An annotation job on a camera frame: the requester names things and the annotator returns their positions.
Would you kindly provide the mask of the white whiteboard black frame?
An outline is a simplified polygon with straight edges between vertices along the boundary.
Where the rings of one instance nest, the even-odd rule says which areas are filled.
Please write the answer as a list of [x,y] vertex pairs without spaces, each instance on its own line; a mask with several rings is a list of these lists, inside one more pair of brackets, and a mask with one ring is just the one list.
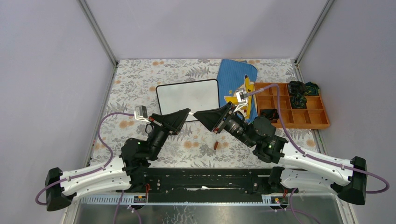
[[162,115],[186,108],[192,113],[219,108],[219,85],[216,79],[159,85],[156,95]]

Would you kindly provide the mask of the black orange cloth roll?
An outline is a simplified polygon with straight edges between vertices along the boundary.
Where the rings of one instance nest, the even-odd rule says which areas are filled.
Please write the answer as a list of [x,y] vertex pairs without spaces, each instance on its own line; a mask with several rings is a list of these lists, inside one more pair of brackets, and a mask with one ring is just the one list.
[[277,109],[262,109],[260,110],[260,116],[265,117],[271,123],[277,123],[279,120],[279,113]]

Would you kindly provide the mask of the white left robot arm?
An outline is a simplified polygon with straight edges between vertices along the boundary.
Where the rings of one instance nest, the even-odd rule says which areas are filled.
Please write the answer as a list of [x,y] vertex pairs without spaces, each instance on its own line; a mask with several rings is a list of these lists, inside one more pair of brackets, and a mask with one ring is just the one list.
[[170,135],[177,135],[188,116],[186,108],[166,115],[147,114],[145,106],[137,106],[132,116],[144,121],[151,130],[146,140],[127,139],[121,154],[114,156],[110,151],[108,161],[72,171],[52,168],[48,171],[43,205],[47,211],[64,209],[87,195],[106,191],[141,191],[146,184],[144,173],[158,154]]

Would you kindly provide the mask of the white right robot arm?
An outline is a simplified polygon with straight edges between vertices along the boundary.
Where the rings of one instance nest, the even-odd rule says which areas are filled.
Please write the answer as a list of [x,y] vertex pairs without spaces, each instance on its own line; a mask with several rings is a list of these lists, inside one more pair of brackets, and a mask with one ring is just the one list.
[[297,150],[290,140],[275,134],[276,128],[262,116],[246,122],[235,105],[194,113],[194,117],[213,133],[226,131],[248,147],[265,163],[273,163],[269,189],[311,188],[328,191],[339,199],[355,204],[366,203],[367,170],[365,159],[341,159],[310,150]]

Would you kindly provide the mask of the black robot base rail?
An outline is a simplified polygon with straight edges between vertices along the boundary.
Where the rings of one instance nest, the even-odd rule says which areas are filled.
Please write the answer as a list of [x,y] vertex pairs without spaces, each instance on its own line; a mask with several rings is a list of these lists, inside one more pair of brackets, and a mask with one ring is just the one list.
[[253,203],[262,195],[308,189],[342,195],[347,185],[309,171],[272,169],[122,169],[76,180],[64,188],[68,199],[107,191],[141,193],[150,203]]

